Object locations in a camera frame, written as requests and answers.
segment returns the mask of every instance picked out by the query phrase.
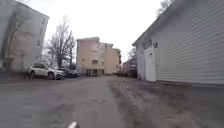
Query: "white car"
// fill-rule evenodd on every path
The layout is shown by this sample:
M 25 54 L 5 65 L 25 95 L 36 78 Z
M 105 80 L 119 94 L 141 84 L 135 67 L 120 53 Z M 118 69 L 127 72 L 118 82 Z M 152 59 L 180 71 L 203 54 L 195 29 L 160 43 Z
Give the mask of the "white car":
M 51 80 L 64 79 L 64 72 L 49 68 L 42 63 L 35 63 L 33 66 L 29 67 L 28 73 L 30 77 L 44 76 Z

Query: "beige building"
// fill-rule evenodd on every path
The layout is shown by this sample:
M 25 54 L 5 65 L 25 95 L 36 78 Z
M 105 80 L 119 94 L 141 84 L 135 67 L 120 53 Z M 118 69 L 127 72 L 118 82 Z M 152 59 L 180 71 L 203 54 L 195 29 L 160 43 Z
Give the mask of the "beige building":
M 112 74 L 119 70 L 120 50 L 101 43 L 98 37 L 77 40 L 77 70 L 89 75 Z

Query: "sidewalk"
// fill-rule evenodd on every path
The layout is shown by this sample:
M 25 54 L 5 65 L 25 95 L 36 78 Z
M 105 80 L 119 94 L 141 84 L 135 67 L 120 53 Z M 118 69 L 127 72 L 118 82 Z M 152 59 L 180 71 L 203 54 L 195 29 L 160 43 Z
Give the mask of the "sidewalk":
M 0 86 L 3 84 L 37 82 L 38 79 L 29 79 L 28 76 L 18 73 L 0 73 Z

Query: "car wheel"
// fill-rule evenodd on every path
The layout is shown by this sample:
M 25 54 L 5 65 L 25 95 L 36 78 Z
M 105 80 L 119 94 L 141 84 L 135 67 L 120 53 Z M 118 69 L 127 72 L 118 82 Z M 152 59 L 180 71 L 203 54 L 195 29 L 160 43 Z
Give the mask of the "car wheel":
M 54 80 L 54 74 L 53 73 L 48 73 L 48 79 L 49 80 Z
M 30 72 L 30 78 L 34 78 L 34 76 L 35 76 L 35 72 L 34 71 L 31 71 Z

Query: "asphalt road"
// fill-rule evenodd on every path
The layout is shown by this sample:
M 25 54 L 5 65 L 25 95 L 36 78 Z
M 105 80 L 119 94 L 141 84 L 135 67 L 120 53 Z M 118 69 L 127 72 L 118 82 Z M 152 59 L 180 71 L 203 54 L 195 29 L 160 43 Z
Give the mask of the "asphalt road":
M 124 128 L 108 77 L 0 87 L 0 128 Z
M 129 78 L 39 80 L 0 86 L 0 128 L 223 128 L 223 86 Z

